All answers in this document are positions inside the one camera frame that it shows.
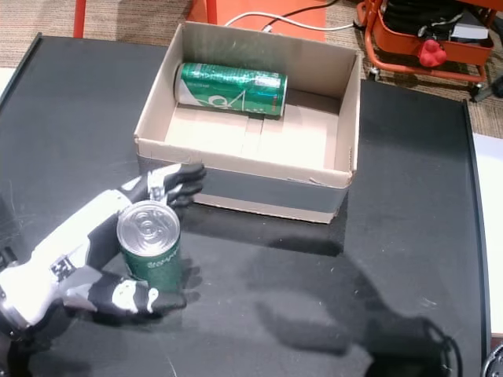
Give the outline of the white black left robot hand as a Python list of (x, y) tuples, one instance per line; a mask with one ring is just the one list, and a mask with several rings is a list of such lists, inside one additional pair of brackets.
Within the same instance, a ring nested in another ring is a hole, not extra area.
[(186, 305), (180, 216), (203, 188), (202, 163), (176, 163), (100, 193), (26, 262), (1, 272), (1, 329), (22, 339), (55, 303), (110, 317), (160, 317)]

